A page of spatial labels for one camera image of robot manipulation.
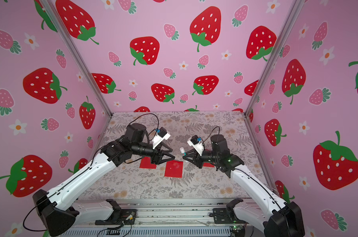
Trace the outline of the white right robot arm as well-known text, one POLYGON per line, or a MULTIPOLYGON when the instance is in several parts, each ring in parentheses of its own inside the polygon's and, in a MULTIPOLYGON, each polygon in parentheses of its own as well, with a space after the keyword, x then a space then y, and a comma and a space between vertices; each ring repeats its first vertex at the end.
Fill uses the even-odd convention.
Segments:
POLYGON ((223 135, 210 138, 211 149, 206 150, 203 141, 194 135, 187 143, 191 150, 180 148, 182 158, 198 168, 210 163, 228 178, 239 184, 258 205, 249 207, 241 198, 236 198, 226 206, 230 222, 244 221, 260 230, 267 237, 303 237, 304 224, 300 207, 295 202, 287 202, 259 181, 245 163, 230 152, 223 135))

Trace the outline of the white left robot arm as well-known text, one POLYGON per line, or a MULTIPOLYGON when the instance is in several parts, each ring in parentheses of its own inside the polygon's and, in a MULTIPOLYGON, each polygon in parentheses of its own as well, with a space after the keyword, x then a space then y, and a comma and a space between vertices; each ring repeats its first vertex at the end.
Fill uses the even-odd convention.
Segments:
POLYGON ((161 127, 151 141, 146 127, 140 123, 129 124, 120 138, 102 147, 93 160, 70 178, 49 191, 39 190, 33 195, 36 211, 51 237, 65 233, 72 226, 95 222, 100 225, 124 224, 126 218, 119 204, 113 199, 84 203, 77 199, 96 181, 122 165, 133 155, 149 157, 152 164, 173 161, 172 149, 165 144, 169 132, 161 127))

